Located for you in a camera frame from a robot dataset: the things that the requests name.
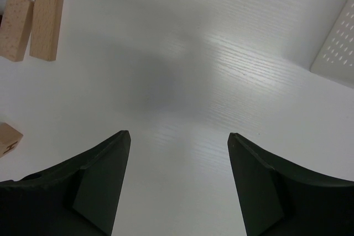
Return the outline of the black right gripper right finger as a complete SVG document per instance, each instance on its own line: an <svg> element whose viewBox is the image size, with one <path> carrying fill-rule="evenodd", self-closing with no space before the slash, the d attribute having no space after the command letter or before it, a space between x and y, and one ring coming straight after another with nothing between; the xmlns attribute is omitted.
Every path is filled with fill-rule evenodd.
<svg viewBox="0 0 354 236"><path fill-rule="evenodd" d="M306 169L238 133L228 152L247 235L353 235L353 182Z"/></svg>

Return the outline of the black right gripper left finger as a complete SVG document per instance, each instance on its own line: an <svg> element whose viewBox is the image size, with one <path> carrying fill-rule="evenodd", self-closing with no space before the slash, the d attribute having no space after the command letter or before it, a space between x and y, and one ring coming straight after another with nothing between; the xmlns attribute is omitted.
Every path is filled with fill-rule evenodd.
<svg viewBox="0 0 354 236"><path fill-rule="evenodd" d="M131 136L95 147L21 180L1 182L1 235L111 235Z"/></svg>

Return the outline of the light wood cube letter H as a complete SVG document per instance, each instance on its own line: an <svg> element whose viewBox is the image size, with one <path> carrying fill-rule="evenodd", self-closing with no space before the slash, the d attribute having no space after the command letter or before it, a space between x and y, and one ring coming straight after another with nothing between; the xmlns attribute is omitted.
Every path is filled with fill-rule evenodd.
<svg viewBox="0 0 354 236"><path fill-rule="evenodd" d="M14 150L21 141L23 134L8 125L1 123L0 126L0 145L1 157Z"/></svg>

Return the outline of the white perforated box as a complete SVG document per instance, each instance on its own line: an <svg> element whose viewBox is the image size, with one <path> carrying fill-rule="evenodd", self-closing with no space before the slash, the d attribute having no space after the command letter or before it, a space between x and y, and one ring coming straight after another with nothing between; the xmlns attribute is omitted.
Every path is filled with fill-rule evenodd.
<svg viewBox="0 0 354 236"><path fill-rule="evenodd" d="M311 65L314 74L353 88L354 3L347 0Z"/></svg>

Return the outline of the long light wood block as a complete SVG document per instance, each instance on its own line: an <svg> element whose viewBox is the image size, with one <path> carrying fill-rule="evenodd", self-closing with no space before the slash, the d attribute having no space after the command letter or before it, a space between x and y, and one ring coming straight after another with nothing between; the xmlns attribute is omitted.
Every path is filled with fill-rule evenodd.
<svg viewBox="0 0 354 236"><path fill-rule="evenodd" d="M6 0L1 21L1 56L12 61L23 61L32 29L34 2Z"/></svg>
<svg viewBox="0 0 354 236"><path fill-rule="evenodd" d="M34 0L29 55L55 61L64 0Z"/></svg>

